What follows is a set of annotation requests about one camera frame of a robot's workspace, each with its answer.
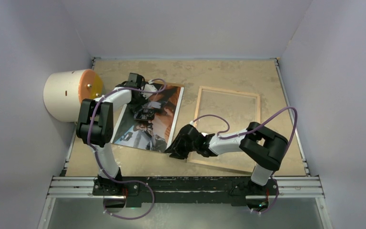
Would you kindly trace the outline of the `printed photo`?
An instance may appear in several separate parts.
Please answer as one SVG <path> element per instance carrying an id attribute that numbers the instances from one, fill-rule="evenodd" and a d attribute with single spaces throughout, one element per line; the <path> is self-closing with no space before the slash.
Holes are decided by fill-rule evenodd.
<path id="1" fill-rule="evenodd" d="M 115 119 L 111 143 L 163 153 L 172 142 L 183 92 L 182 84 L 168 83 L 135 111 L 124 105 Z"/>

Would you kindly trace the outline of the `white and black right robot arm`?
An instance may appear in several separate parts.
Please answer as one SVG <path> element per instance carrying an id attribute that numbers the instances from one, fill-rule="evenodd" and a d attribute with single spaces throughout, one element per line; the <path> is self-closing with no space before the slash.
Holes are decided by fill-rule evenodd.
<path id="1" fill-rule="evenodd" d="M 248 187 L 254 194 L 267 188 L 267 182 L 278 171 L 290 146 L 290 140 L 274 130 L 251 122 L 246 129 L 234 134 L 203 134 L 192 124 L 182 127 L 165 153 L 171 158 L 186 159 L 191 152 L 203 157 L 244 152 L 255 163 Z"/>

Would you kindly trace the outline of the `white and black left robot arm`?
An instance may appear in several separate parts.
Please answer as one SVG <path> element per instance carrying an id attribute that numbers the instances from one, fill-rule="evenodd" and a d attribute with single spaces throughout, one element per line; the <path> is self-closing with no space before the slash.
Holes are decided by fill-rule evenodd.
<path id="1" fill-rule="evenodd" d="M 153 80 L 146 81 L 142 75 L 131 73 L 127 81 L 115 86 L 109 93 L 81 102 L 76 136 L 91 148 L 99 167 L 99 185 L 104 185 L 111 195 L 121 193 L 125 183 L 111 147 L 113 113 L 124 105 L 137 108 L 157 91 Z"/>

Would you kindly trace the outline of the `wooden picture frame with glass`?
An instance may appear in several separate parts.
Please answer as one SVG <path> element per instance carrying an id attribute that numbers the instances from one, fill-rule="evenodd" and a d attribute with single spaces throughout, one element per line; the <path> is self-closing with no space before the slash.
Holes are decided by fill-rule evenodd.
<path id="1" fill-rule="evenodd" d="M 240 92 L 215 87 L 200 86 L 194 117 L 202 115 L 217 115 L 224 118 L 204 117 L 195 122 L 200 132 L 213 134 L 227 129 L 227 135 L 232 135 L 244 128 L 250 122 L 261 122 L 261 98 L 259 94 Z M 243 152 L 226 153 L 217 157 L 203 157 L 190 153 L 188 163 L 199 164 L 218 170 L 233 170 L 252 172 L 255 162 Z"/>

